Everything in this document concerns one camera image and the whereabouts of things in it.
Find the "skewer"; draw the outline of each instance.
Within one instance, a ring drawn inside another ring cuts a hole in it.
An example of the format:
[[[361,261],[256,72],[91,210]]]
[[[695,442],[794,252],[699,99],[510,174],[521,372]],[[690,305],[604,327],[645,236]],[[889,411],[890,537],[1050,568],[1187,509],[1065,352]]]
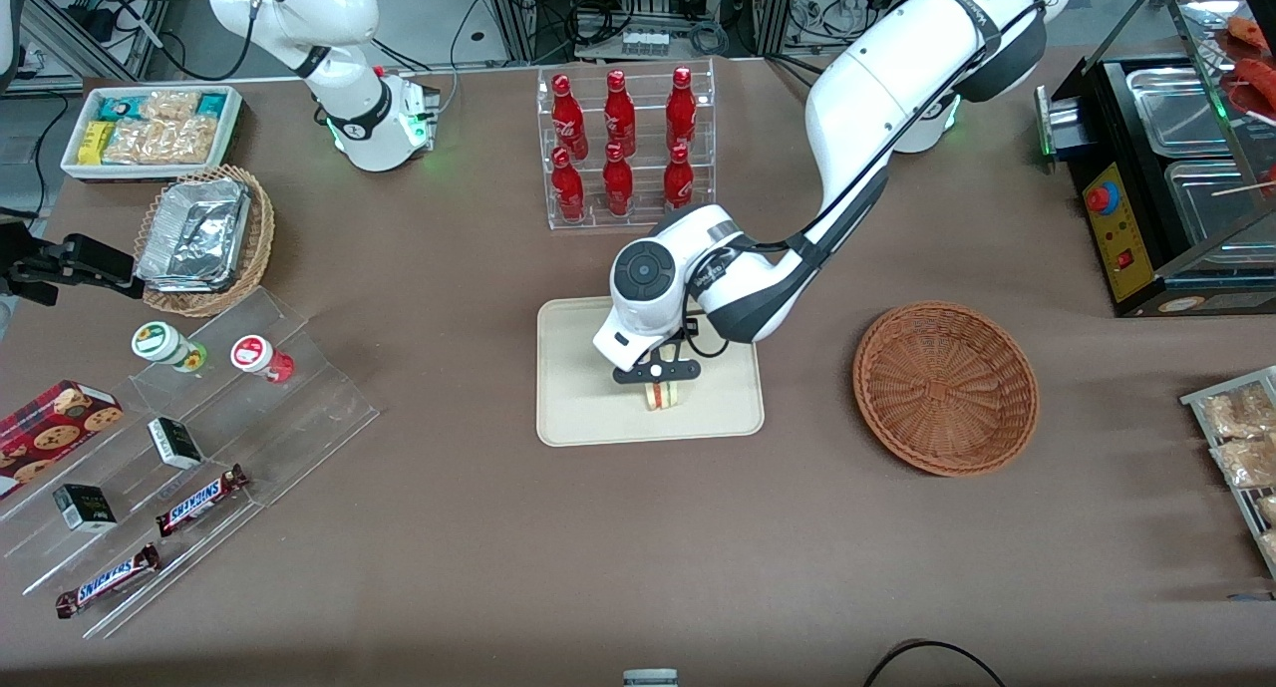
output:
[[[1252,186],[1239,186],[1239,188],[1228,189],[1228,190],[1224,190],[1224,192],[1215,192],[1215,193],[1210,193],[1210,195],[1211,197],[1225,197],[1225,195],[1228,195],[1228,193],[1252,192],[1254,189],[1267,189],[1267,188],[1271,188],[1271,186],[1276,186],[1276,181],[1265,181],[1262,184],[1254,184]]]

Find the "brown tablecloth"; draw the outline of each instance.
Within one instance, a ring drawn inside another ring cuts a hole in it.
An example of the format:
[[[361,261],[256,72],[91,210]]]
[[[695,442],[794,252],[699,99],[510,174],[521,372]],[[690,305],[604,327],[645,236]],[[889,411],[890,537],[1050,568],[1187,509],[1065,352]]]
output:
[[[819,203],[801,87],[716,66],[720,199],[785,236]],[[551,449],[536,312],[605,295],[632,236],[546,229],[533,83],[466,74],[438,151],[384,175],[333,151],[304,84],[240,86],[234,158],[278,215],[265,285],[384,414],[110,640],[0,582],[0,683],[600,686],[669,665],[686,687],[842,686],[910,637],[1021,686],[1272,683],[1276,605],[1225,601],[1271,584],[1176,397],[1276,363],[1276,326],[1111,318],[1071,183],[1031,163],[1030,87],[894,161],[758,347],[760,433]],[[154,192],[68,181],[50,234],[130,246]],[[1002,472],[921,475],[852,405],[857,337],[921,299],[984,312],[1036,369],[1040,428]],[[149,318],[88,287],[23,306],[0,411],[60,378],[119,383]],[[879,684],[979,679],[914,653]]]

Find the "snack box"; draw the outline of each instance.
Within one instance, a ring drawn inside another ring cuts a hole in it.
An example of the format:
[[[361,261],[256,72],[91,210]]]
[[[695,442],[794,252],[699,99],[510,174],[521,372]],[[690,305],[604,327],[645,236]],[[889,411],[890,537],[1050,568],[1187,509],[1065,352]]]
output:
[[[200,92],[203,94],[223,94],[226,102],[222,105],[222,115],[217,121],[217,133],[213,137],[213,148],[208,152],[208,161],[204,163],[157,163],[147,166],[119,166],[108,163],[80,163],[79,147],[84,142],[84,133],[89,124],[100,119],[98,112],[103,102],[148,94],[153,91],[174,92]],[[75,130],[71,132],[70,140],[66,142],[66,151],[63,152],[63,170],[68,176],[85,183],[94,181],[165,181],[197,171],[217,169],[222,165],[226,152],[231,147],[235,135],[235,125],[239,120],[242,98],[235,88],[222,84],[157,84],[149,87],[111,87],[93,88],[84,97],[79,119],[75,120]]]
[[[122,415],[110,393],[63,381],[0,420],[0,499]]]

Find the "coca-cola bottle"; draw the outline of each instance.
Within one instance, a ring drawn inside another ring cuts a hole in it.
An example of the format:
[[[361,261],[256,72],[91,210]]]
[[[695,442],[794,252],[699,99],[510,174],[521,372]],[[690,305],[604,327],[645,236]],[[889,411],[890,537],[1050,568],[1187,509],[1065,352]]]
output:
[[[572,82],[563,74],[551,79],[554,87],[554,133],[559,144],[572,152],[572,158],[584,161],[590,156],[590,140],[584,138],[584,112],[581,102],[572,96]]]
[[[607,144],[607,165],[602,169],[602,184],[607,188],[607,211],[612,216],[629,216],[634,198],[634,172],[625,161],[620,142]]]
[[[619,143],[625,156],[633,156],[638,151],[638,128],[624,70],[607,70],[607,103],[602,106],[602,116],[607,123],[607,140]]]
[[[563,215],[563,221],[579,223],[584,220],[584,184],[581,174],[572,166],[572,157],[565,147],[554,147],[550,158],[554,161],[550,183],[554,184],[559,213]]]
[[[685,66],[674,69],[674,91],[665,105],[665,121],[669,151],[679,143],[692,146],[695,139],[695,94],[692,93],[692,70]]]
[[[686,163],[686,144],[678,143],[669,152],[669,166],[665,167],[665,211],[683,208],[692,203],[692,181],[695,172]]]

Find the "empty wicker basket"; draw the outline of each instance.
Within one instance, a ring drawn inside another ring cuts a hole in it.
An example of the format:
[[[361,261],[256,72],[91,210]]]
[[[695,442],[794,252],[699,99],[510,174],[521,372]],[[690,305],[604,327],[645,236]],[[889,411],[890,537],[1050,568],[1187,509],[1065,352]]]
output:
[[[147,289],[142,300],[151,308],[177,313],[188,318],[217,315],[253,292],[253,289],[262,282],[262,276],[265,275],[265,264],[271,259],[271,241],[274,240],[274,208],[271,206],[271,197],[265,195],[262,184],[251,174],[235,166],[218,166],[182,176],[176,183],[212,181],[214,179],[236,179],[253,192],[253,204],[249,208],[248,225],[244,227],[244,246],[240,249],[239,275],[235,283],[219,294],[161,294]],[[151,211],[147,211],[147,217],[142,220],[142,230],[133,243],[134,260],[142,255],[142,249],[147,245],[151,222],[154,221],[158,206],[160,195],[151,202]]]
[[[855,400],[894,455],[938,475],[981,475],[1020,455],[1037,423],[1037,386],[998,324],[939,301],[880,315],[855,351]]]

